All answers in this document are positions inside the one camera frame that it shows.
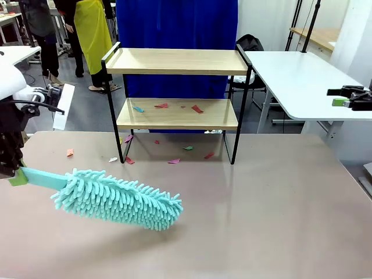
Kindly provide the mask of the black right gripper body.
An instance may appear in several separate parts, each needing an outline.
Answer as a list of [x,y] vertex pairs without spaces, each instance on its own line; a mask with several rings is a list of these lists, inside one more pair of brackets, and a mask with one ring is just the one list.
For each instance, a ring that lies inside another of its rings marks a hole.
[[353,111],[372,111],[371,91],[353,92],[350,97],[350,108]]

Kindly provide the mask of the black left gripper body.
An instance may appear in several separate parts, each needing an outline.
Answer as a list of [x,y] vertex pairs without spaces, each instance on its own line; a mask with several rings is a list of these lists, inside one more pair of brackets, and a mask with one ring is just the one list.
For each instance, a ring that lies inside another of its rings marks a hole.
[[1,101],[1,133],[21,136],[27,117],[16,105],[19,101]]

